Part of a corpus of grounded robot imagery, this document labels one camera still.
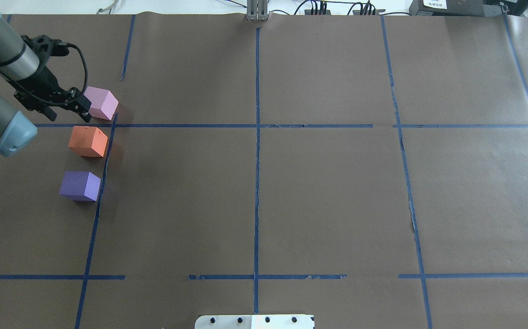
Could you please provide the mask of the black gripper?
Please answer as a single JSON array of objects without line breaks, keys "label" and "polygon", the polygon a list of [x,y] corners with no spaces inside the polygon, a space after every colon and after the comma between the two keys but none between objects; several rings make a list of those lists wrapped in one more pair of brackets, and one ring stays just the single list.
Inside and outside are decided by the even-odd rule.
[{"label": "black gripper", "polygon": [[17,81],[17,83],[22,88],[14,93],[14,98],[26,110],[37,111],[49,121],[54,122],[57,113],[53,110],[53,106],[50,106],[50,103],[54,103],[55,106],[63,106],[66,102],[65,110],[76,113],[84,122],[90,123],[92,119],[90,114],[91,101],[78,88],[70,88],[66,93],[67,99],[65,100],[63,88],[59,86],[57,78],[47,66],[39,68],[34,75]]}]

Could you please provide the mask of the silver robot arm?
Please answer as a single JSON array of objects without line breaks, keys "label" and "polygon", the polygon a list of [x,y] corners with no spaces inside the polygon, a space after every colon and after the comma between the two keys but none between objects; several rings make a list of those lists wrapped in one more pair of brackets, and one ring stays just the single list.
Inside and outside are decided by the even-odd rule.
[{"label": "silver robot arm", "polygon": [[[51,58],[67,56],[70,50],[80,57],[82,87],[61,87],[48,67]],[[85,95],[88,78],[85,57],[78,46],[47,35],[20,35],[0,13],[0,156],[17,154],[37,136],[37,126],[24,110],[53,122],[56,108],[60,108],[89,122],[91,101]]]}]

